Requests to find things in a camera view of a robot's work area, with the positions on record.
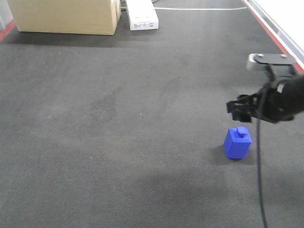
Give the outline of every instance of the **black cable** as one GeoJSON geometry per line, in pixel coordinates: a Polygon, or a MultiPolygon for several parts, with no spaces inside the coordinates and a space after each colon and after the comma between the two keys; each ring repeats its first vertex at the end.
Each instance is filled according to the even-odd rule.
{"type": "Polygon", "coordinates": [[[266,85],[262,91],[261,95],[261,102],[258,107],[258,112],[257,112],[257,121],[256,121],[256,151],[257,151],[257,163],[256,163],[256,168],[257,168],[257,183],[258,183],[258,198],[259,198],[259,204],[260,204],[260,209],[261,209],[261,215],[262,215],[262,220],[264,224],[264,228],[268,228],[267,225],[267,220],[266,220],[266,215],[265,215],[265,209],[264,209],[264,200],[263,200],[263,188],[262,188],[262,157],[261,157],[261,114],[262,114],[262,109],[266,100],[266,95],[268,91],[268,85],[266,85]]]}

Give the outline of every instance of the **white cable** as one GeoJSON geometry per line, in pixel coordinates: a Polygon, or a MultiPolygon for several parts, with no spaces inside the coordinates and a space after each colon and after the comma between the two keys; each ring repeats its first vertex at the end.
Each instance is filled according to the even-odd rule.
{"type": "Polygon", "coordinates": [[[154,7],[156,10],[176,10],[176,11],[234,11],[234,10],[245,10],[247,6],[238,8],[167,8],[167,7],[154,7]]]}

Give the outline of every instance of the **floor stain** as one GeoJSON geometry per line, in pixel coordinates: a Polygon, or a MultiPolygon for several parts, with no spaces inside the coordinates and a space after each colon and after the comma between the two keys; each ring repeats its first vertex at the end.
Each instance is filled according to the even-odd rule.
{"type": "Polygon", "coordinates": [[[93,122],[104,124],[109,122],[117,115],[115,109],[115,96],[121,91],[121,88],[116,88],[111,94],[105,95],[100,101],[92,103],[90,116],[93,122]]]}

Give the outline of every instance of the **knob on blue block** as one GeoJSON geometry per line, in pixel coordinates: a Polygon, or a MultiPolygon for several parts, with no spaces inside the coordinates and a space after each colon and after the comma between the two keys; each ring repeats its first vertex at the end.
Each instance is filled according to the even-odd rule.
{"type": "Polygon", "coordinates": [[[224,148],[231,159],[243,159],[252,144],[249,130],[246,127],[229,128],[224,148]]]}

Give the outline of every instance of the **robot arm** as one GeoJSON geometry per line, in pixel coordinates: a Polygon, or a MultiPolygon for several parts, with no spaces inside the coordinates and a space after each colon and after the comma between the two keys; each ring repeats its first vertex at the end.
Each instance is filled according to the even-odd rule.
{"type": "Polygon", "coordinates": [[[232,119],[251,122],[252,117],[260,117],[277,123],[293,120],[296,114],[304,111],[304,75],[297,72],[294,63],[291,55],[250,54],[247,69],[266,71],[269,81],[257,93],[240,95],[237,100],[227,103],[227,112],[232,113],[232,119]]]}

